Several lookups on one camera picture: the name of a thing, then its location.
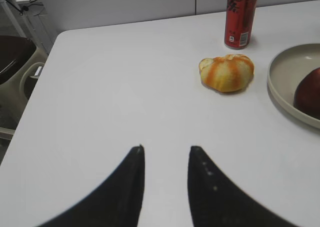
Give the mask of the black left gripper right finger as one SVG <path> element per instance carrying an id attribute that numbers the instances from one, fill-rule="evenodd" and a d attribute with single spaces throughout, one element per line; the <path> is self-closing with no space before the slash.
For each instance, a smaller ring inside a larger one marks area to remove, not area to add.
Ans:
<path id="1" fill-rule="evenodd" d="M 195 227 L 291 227 L 236 186 L 200 146 L 189 152 L 188 202 Z"/>

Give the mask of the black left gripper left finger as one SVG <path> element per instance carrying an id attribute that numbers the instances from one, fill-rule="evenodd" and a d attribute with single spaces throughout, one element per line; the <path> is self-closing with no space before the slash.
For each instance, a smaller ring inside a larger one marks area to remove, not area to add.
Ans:
<path id="1" fill-rule="evenodd" d="M 44 227 L 136 227 L 145 189 L 145 150 L 132 147 L 95 190 Z"/>

